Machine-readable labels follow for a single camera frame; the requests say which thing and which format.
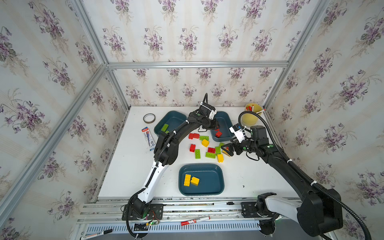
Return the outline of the red lego brick back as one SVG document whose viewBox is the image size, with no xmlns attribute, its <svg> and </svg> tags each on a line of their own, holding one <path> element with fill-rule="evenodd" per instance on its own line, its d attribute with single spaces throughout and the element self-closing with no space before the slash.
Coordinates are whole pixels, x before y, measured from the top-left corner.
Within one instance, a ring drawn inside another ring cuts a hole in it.
<svg viewBox="0 0 384 240">
<path fill-rule="evenodd" d="M 190 133 L 189 134 L 189 139 L 199 139 L 200 138 L 200 135 L 199 134 L 194 134 L 194 133 Z"/>
</svg>

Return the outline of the small yellow lego brick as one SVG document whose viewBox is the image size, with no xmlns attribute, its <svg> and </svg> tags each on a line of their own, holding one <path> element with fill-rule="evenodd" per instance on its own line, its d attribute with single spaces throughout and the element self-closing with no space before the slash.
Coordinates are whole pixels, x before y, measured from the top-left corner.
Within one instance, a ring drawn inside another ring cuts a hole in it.
<svg viewBox="0 0 384 240">
<path fill-rule="evenodd" d="M 199 178 L 192 177 L 191 180 L 190 180 L 190 184 L 191 185 L 198 186 L 199 183 L 200 183 L 200 179 Z"/>
</svg>

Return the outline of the long green lego brick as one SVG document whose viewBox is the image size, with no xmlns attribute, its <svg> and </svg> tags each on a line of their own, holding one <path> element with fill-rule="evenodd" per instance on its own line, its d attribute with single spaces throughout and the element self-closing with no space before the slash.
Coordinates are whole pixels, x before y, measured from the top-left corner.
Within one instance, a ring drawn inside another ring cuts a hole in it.
<svg viewBox="0 0 384 240">
<path fill-rule="evenodd" d="M 161 132 L 166 132 L 167 129 L 168 129 L 169 125 L 168 124 L 164 124 L 161 128 Z"/>
</svg>

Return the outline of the long yellow lego brick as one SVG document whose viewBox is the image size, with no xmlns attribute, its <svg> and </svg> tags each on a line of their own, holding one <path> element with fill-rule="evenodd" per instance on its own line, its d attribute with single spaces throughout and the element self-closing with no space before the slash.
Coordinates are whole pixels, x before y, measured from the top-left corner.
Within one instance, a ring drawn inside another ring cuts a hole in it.
<svg viewBox="0 0 384 240">
<path fill-rule="evenodd" d="M 185 179 L 184 179 L 184 186 L 189 187 L 191 184 L 191 178 L 192 176 L 189 174 L 185 174 Z"/>
</svg>

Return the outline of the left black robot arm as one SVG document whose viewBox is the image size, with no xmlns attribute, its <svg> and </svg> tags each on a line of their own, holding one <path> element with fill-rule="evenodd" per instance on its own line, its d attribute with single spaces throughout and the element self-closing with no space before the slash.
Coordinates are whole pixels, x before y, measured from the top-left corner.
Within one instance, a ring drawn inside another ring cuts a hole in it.
<svg viewBox="0 0 384 240">
<path fill-rule="evenodd" d="M 130 197 L 126 204 L 126 223 L 129 223 L 130 216 L 140 220 L 147 216 L 155 188 L 167 168 L 177 159 L 181 141 L 199 127 L 206 130 L 217 130 L 220 125 L 215 118 L 216 114 L 217 110 L 208 103 L 208 94 L 206 93 L 199 108 L 189 113 L 182 124 L 171 132 L 160 133 L 154 150 L 154 163 L 145 184 Z"/>
</svg>

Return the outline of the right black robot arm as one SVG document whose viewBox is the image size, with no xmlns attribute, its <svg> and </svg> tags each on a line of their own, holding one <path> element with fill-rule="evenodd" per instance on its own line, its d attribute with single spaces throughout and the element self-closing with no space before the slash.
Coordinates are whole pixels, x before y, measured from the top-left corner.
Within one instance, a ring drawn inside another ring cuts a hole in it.
<svg viewBox="0 0 384 240">
<path fill-rule="evenodd" d="M 241 153 L 255 153 L 259 160 L 274 168 L 295 190 L 300 201 L 279 198 L 277 194 L 269 192 L 258 195 L 254 205 L 246 203 L 242 214 L 245 218 L 259 215 L 261 233 L 270 235 L 275 231 L 275 220 L 278 216 L 284 216 L 298 223 L 303 231 L 311 237 L 322 237 L 327 240 L 326 233 L 339 230 L 343 227 L 343 211 L 349 213 L 361 227 L 366 240 L 372 238 L 371 233 L 363 219 L 350 207 L 342 202 L 340 194 L 334 189 L 326 189 L 320 183 L 302 171 L 284 150 L 276 143 L 267 122 L 257 113 L 244 111 L 238 119 L 244 115 L 253 115 L 261 120 L 262 126 L 253 126 L 245 132 L 246 127 L 238 123 L 230 128 L 236 139 L 223 145 L 222 150 L 233 156 Z"/>
</svg>

